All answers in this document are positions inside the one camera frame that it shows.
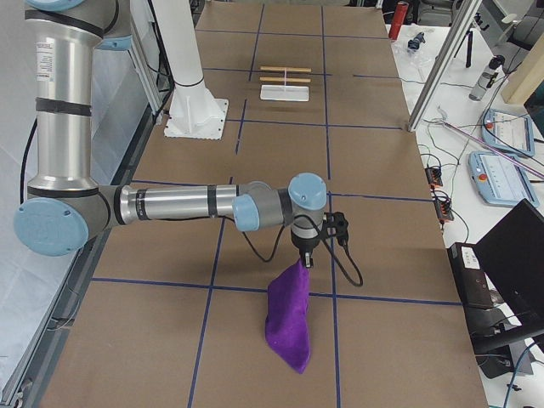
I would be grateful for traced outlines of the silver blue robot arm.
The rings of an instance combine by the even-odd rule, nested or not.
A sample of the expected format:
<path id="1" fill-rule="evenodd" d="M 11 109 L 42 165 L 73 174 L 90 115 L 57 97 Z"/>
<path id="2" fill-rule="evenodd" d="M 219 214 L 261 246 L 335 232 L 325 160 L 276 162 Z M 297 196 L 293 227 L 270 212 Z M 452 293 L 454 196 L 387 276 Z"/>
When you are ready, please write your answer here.
<path id="1" fill-rule="evenodd" d="M 23 244 L 57 257 L 117 225 L 229 218 L 242 232 L 289 228 L 302 264 L 312 266 L 312 252 L 332 226 L 326 184 L 316 174 L 300 173 L 278 190 L 258 181 L 136 190 L 93 180 L 94 51 L 130 46 L 129 2 L 29 1 L 25 20 L 36 34 L 38 170 L 14 215 Z"/>

